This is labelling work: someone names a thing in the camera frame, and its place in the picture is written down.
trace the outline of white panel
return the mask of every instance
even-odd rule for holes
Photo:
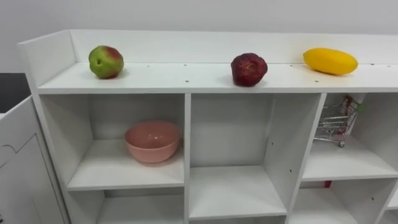
[[[90,96],[90,120],[95,139],[124,139],[141,121],[161,119],[183,131],[183,95]]]
[[[6,156],[0,147],[0,157]],[[43,224],[17,155],[0,167],[0,211],[2,224]]]
[[[189,223],[189,183],[191,168],[192,95],[185,94],[184,103],[184,224]]]
[[[286,209],[261,166],[191,169],[191,220],[285,214]]]
[[[35,217],[41,224],[63,223],[65,208],[40,137],[31,97],[0,120],[0,210],[6,223],[39,222]]]
[[[341,180],[331,189],[358,223],[375,224],[396,183],[396,179]]]
[[[398,189],[395,189],[394,194],[388,203],[387,209],[398,209]]]
[[[191,166],[261,164],[270,112],[270,95],[193,95]]]
[[[315,141],[303,173],[303,181],[391,177],[398,177],[398,172],[351,136],[343,148]]]
[[[184,187],[161,187],[151,189],[126,189],[126,190],[105,190],[106,198],[115,197],[140,197],[155,195],[183,195]]]
[[[107,198],[97,224],[182,224],[183,197]]]
[[[300,189],[289,224],[362,224],[330,189]]]
[[[326,94],[276,95],[264,167],[288,211],[293,209],[305,154]]]
[[[47,144],[53,150],[53,160],[59,167],[58,177],[67,184],[92,142],[86,96],[40,97],[47,119]]]
[[[398,170],[398,94],[367,94],[352,135]]]
[[[324,188],[325,181],[314,181],[314,182],[301,182],[300,189],[316,189],[316,188]]]
[[[360,65],[336,77],[305,65],[269,64],[252,88],[234,85],[228,63],[126,63],[120,76],[99,80],[88,63],[76,63],[40,86],[40,94],[86,93],[346,93],[398,91],[398,65]]]
[[[230,63],[245,52],[255,52],[269,63],[302,63],[302,54],[314,47],[349,52],[360,63],[397,63],[398,49],[398,36],[388,35],[130,30],[71,30],[71,34],[78,62],[87,62],[97,45],[116,47],[127,62],[154,63]]]
[[[385,212],[379,224],[397,224],[398,218],[395,217],[391,212]]]
[[[91,145],[67,188],[116,190],[151,187],[181,187],[183,156],[177,152],[160,164],[142,164],[129,153],[123,140],[97,140]]]
[[[104,192],[65,192],[72,224],[97,224],[104,203]]]
[[[398,210],[390,210],[389,212],[398,218]]]
[[[55,191],[58,189],[53,189],[57,186],[50,181],[36,135],[25,143],[18,156],[20,161],[17,169],[23,169],[23,176],[42,224],[63,222],[60,206],[64,205],[59,204],[55,198]]]
[[[28,40],[18,46],[31,88],[40,86],[76,62],[69,30]]]
[[[282,224],[285,217],[227,218],[190,221],[191,224]]]
[[[39,131],[31,97],[9,110],[3,119],[0,119],[0,127],[0,147],[11,146],[18,152]]]

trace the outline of black surface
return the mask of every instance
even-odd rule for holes
[[[24,73],[0,73],[0,113],[5,113],[30,95]]]

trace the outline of red fruit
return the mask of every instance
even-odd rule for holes
[[[118,52],[118,50],[113,47],[104,46],[104,50],[107,51],[108,55],[113,59],[121,59],[123,56]]]
[[[268,71],[266,61],[254,53],[237,56],[231,68],[234,82],[239,86],[256,85]]]

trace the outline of apple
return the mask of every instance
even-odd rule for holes
[[[89,56],[90,70],[100,79],[115,78],[124,66],[123,56],[109,46],[94,48]]]
[[[237,56],[231,63],[235,85],[255,86],[268,71],[264,59],[254,53]]]

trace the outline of shelf board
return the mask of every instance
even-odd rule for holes
[[[330,189],[300,189],[290,224],[358,224]]]
[[[394,177],[398,177],[396,170],[360,142],[347,136],[343,148],[334,142],[313,142],[303,181]]]
[[[261,166],[191,168],[190,220],[285,215]]]
[[[395,217],[391,212],[386,211],[379,223],[380,224],[397,224],[398,218]]]
[[[323,93],[398,91],[398,65],[360,65],[336,77],[304,65],[269,64],[253,88],[235,86],[228,63],[125,63],[123,73],[99,80],[88,63],[76,63],[38,88],[39,94],[117,93]]]
[[[69,191],[117,190],[153,187],[182,187],[181,150],[160,164],[141,164],[128,152],[122,140],[96,140],[75,175]]]
[[[390,203],[387,206],[387,209],[388,210],[398,209],[398,189],[393,194]]]
[[[107,198],[97,224],[183,224],[181,195]]]

